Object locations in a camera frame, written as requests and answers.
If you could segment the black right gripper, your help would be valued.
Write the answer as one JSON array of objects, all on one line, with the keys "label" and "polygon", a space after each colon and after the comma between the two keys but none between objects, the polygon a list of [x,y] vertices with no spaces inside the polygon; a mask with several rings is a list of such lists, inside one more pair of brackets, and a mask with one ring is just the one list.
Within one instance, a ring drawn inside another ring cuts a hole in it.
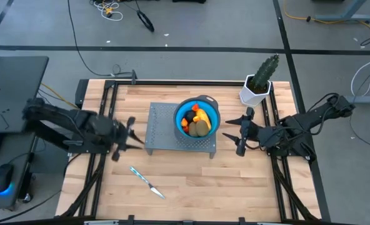
[{"label": "black right gripper", "polygon": [[[229,138],[230,140],[234,141],[235,144],[237,144],[236,154],[238,156],[244,156],[246,149],[256,150],[259,149],[263,151],[263,148],[261,147],[260,140],[258,139],[258,132],[261,129],[261,126],[258,126],[253,122],[254,118],[254,109],[251,107],[248,107],[246,109],[246,115],[242,115],[241,117],[237,119],[232,119],[225,121],[227,124],[233,124],[233,125],[240,125],[240,134],[241,137],[238,138],[236,136],[233,136],[228,133],[223,133],[224,136]],[[257,142],[256,147],[251,147],[247,144],[247,141],[254,141]]]}]

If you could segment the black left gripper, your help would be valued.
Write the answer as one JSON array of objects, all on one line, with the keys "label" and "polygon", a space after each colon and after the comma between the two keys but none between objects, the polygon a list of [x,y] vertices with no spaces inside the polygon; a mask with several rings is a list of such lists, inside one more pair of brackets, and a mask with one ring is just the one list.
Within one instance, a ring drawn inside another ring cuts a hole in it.
[{"label": "black left gripper", "polygon": [[134,131],[132,131],[132,125],[135,122],[135,117],[129,117],[127,120],[127,124],[124,125],[119,121],[115,121],[115,129],[114,129],[114,138],[113,142],[117,144],[116,150],[113,152],[111,159],[113,161],[118,161],[120,157],[120,151],[127,151],[128,149],[143,149],[139,146],[133,146],[127,143],[128,138],[132,138],[133,140],[144,144],[144,141],[139,139]]}]

